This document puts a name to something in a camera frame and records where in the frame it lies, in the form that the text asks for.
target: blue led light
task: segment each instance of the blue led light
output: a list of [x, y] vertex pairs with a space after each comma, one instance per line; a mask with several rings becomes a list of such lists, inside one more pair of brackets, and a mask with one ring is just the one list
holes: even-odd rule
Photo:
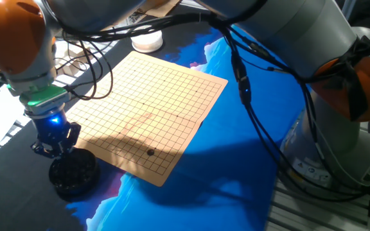
[[56, 124], [57, 124], [57, 123], [59, 123], [59, 118], [57, 118], [57, 117], [52, 118], [52, 119], [51, 119], [51, 122], [52, 122], [52, 123], [56, 123]]

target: blue tablecloth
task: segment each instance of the blue tablecloth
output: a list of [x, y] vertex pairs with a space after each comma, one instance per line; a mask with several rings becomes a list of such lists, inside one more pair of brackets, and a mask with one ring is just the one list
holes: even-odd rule
[[[230, 49], [224, 39], [215, 41], [217, 37], [212, 30], [180, 47], [175, 57], [160, 57], [188, 67], [194, 57], [194, 68], [229, 80], [166, 183], [156, 187], [101, 162], [102, 180], [94, 195], [67, 207], [88, 230], [264, 229], [276, 165], [240, 103]], [[206, 44], [203, 57], [196, 55], [201, 44]], [[245, 52], [242, 56], [268, 66]], [[281, 142], [304, 105], [300, 88], [290, 75], [248, 64], [247, 70], [252, 106], [269, 134]]]

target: black cylindrical base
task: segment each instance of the black cylindrical base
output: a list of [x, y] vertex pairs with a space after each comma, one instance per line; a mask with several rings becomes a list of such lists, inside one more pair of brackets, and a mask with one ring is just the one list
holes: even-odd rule
[[91, 190], [100, 177], [96, 157], [88, 150], [75, 148], [53, 161], [49, 181], [61, 196], [79, 196]]

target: white round object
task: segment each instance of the white round object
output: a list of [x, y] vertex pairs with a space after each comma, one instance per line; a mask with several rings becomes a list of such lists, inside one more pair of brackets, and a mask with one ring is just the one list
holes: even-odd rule
[[[150, 26], [140, 26], [135, 30], [144, 29]], [[147, 35], [131, 37], [132, 47], [141, 53], [150, 53], [161, 48], [163, 44], [162, 31], [155, 31]]]

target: black strap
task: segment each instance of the black strap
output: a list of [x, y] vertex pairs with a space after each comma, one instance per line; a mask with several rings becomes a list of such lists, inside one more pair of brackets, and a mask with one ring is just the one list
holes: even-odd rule
[[349, 50], [331, 67], [330, 70], [339, 69], [339, 71], [337, 71], [336, 75], [331, 77], [327, 84], [324, 85], [325, 89], [342, 90], [345, 88], [347, 90], [351, 121], [358, 119], [368, 109], [364, 89], [353, 67], [359, 63], [363, 57], [369, 55], [370, 40], [366, 36], [357, 38]]

